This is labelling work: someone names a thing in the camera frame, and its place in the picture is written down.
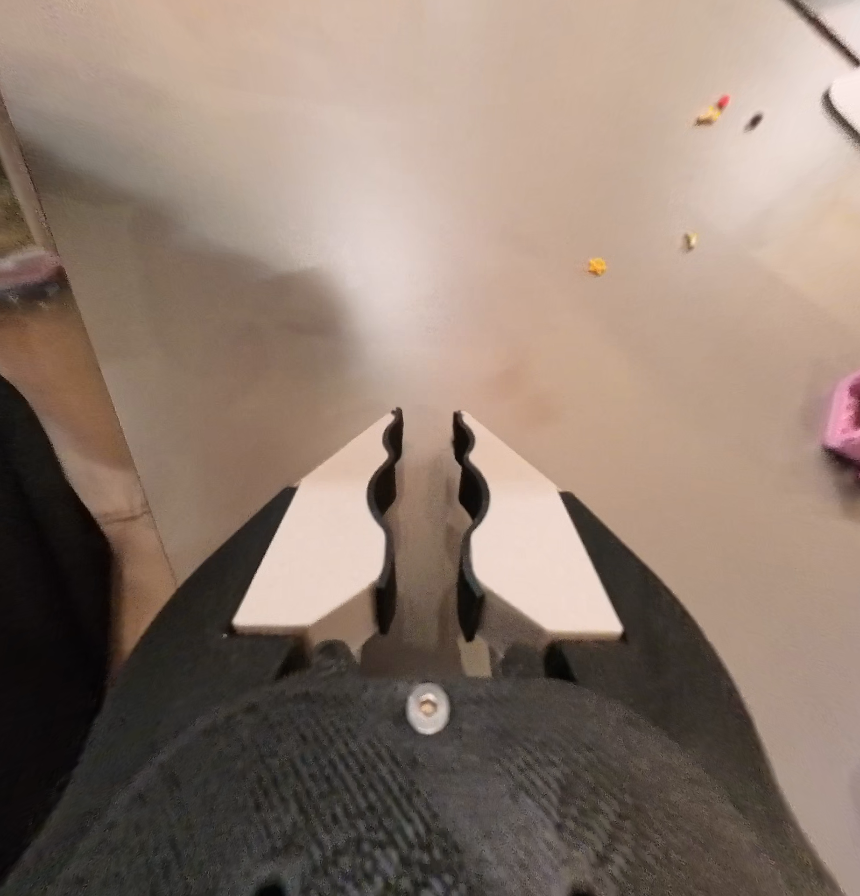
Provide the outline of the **white book stand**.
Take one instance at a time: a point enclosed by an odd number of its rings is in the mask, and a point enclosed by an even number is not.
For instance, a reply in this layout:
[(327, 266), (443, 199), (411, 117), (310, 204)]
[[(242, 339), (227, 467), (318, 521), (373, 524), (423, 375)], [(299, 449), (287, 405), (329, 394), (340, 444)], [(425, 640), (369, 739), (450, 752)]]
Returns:
[(860, 66), (836, 78), (825, 101), (832, 114), (860, 144)]

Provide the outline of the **black jacket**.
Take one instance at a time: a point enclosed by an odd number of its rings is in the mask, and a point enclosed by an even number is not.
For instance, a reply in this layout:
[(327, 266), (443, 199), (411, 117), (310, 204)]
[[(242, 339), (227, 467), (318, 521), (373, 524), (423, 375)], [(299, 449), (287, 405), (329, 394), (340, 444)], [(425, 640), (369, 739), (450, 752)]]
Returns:
[(0, 375), (0, 884), (101, 706), (113, 557), (37, 415)]

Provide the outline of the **pink brick figure pot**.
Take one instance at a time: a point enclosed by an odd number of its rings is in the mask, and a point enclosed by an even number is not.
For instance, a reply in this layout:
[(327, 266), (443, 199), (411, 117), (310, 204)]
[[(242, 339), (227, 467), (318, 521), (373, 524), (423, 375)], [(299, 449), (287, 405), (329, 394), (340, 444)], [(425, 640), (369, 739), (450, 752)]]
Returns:
[(829, 454), (856, 468), (860, 479), (860, 369), (833, 388), (822, 445)]

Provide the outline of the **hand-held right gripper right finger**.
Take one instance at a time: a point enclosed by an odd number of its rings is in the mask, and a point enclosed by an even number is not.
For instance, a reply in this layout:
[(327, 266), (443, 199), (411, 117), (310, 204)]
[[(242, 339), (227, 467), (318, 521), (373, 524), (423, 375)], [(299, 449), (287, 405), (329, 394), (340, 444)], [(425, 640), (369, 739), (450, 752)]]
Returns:
[(625, 626), (558, 486), (463, 410), (452, 449), (469, 515), (458, 549), (462, 641), (498, 658), (515, 645), (620, 641)]

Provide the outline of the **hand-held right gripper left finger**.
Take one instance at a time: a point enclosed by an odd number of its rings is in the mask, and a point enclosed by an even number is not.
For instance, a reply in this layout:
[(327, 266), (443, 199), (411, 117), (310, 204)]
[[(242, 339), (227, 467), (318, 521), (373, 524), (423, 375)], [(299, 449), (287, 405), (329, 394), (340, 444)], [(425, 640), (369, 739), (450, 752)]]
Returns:
[(391, 409), (299, 481), (235, 612), (235, 634), (290, 637), (310, 653), (340, 642), (360, 659), (389, 633), (403, 430), (402, 409)]

